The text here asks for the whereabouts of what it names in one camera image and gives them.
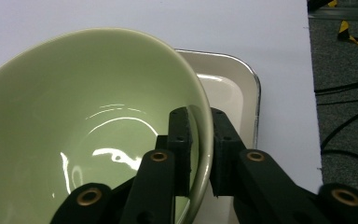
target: yellow tape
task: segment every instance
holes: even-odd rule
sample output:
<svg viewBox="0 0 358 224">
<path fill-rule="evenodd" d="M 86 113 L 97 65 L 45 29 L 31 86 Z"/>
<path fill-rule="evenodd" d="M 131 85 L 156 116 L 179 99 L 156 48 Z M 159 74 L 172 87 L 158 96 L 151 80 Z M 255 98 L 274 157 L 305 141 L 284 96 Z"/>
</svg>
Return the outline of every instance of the yellow tape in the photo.
<svg viewBox="0 0 358 224">
<path fill-rule="evenodd" d="M 333 0 L 333 1 L 329 2 L 327 5 L 328 5 L 329 7 L 336 7 L 337 4 L 338 4 L 337 0 Z"/>
<path fill-rule="evenodd" d="M 349 28 L 350 24 L 347 21 L 342 21 L 339 27 L 339 33 L 347 31 Z M 358 41 L 352 35 L 350 35 L 349 40 L 358 45 Z"/>
</svg>

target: floor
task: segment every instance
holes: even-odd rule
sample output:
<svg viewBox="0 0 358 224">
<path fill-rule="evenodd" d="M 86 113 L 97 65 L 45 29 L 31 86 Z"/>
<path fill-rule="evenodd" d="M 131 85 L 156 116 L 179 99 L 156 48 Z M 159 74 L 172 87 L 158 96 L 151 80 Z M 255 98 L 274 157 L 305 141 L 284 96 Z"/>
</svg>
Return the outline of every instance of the floor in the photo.
<svg viewBox="0 0 358 224">
<path fill-rule="evenodd" d="M 339 1 L 338 7 L 358 7 L 358 1 Z M 358 37 L 358 21 L 348 22 L 350 34 Z M 310 19 L 315 90 L 358 82 L 358 46 L 351 41 L 337 40 L 340 24 L 341 21 Z M 333 94 L 316 94 L 316 99 L 321 143 L 338 126 L 358 114 L 358 102 L 342 103 L 358 100 L 358 88 Z M 357 155 L 358 119 L 337 132 L 324 146 L 324 183 L 338 182 L 358 189 Z"/>
</svg>

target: bowl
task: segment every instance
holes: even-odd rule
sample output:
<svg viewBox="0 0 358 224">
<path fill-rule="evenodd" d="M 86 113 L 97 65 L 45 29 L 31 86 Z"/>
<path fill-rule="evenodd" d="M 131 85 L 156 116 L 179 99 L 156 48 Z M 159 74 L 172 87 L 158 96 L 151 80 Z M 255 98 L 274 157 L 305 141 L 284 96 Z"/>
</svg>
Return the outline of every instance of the bowl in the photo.
<svg viewBox="0 0 358 224">
<path fill-rule="evenodd" d="M 190 196 L 200 207 L 213 155 L 213 122 L 192 68 L 153 36 L 96 28 L 63 35 L 0 67 L 0 223 L 48 223 L 77 187 L 111 189 L 136 175 L 169 113 L 189 113 Z"/>
</svg>

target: screw hole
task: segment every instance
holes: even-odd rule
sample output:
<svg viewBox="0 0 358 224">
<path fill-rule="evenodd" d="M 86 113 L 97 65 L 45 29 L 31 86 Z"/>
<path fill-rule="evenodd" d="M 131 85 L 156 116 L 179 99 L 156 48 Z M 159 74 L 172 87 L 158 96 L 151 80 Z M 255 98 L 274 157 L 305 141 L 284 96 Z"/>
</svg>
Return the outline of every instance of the screw hole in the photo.
<svg viewBox="0 0 358 224">
<path fill-rule="evenodd" d="M 98 202 L 103 194 L 97 188 L 86 189 L 77 196 L 77 203 L 82 206 L 89 206 Z"/>
<path fill-rule="evenodd" d="M 165 161 L 167 160 L 167 158 L 168 158 L 167 154 L 163 152 L 155 152 L 151 155 L 151 159 L 153 161 Z"/>
<path fill-rule="evenodd" d="M 344 203 L 348 206 L 358 206 L 358 197 L 346 189 L 333 189 L 331 194 L 337 201 L 341 203 Z"/>
<path fill-rule="evenodd" d="M 263 161 L 265 159 L 264 155 L 260 152 L 249 152 L 246 157 L 251 161 Z"/>
</svg>

